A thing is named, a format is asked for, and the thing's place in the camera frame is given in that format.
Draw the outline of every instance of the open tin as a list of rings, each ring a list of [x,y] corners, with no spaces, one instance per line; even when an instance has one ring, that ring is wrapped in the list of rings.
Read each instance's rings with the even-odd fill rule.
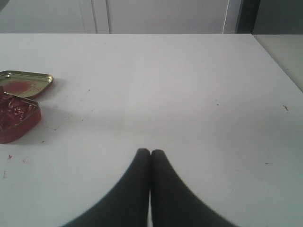
[[[31,100],[45,92],[53,83],[47,74],[0,72],[0,143],[22,137],[41,120],[38,102]]]

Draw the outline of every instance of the red paint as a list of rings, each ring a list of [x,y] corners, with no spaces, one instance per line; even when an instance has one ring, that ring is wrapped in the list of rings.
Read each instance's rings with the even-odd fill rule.
[[[0,94],[0,132],[13,128],[35,111],[35,106],[13,96]]]
[[[14,95],[20,95],[23,92],[30,90],[31,88],[34,87],[32,86],[32,82],[30,81],[12,81],[4,86],[5,92]]]

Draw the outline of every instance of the red residue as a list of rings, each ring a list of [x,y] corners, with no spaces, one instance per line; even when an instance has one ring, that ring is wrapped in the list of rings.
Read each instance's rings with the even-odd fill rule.
[[[36,109],[13,96],[0,94],[0,131],[13,128]]]
[[[32,82],[30,81],[12,81],[4,86],[5,92],[11,94],[21,94],[32,88]]]

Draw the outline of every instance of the tin lid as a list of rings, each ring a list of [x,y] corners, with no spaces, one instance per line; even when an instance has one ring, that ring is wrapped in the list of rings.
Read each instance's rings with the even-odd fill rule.
[[[23,97],[36,98],[53,83],[51,75],[21,71],[0,72],[0,86],[4,92]]]

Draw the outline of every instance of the gold tin lid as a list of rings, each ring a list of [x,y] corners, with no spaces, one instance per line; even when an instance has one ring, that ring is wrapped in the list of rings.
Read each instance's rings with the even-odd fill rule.
[[[53,77],[48,74],[3,71],[0,72],[0,87],[4,92],[23,97],[36,98],[45,92],[53,83]]]

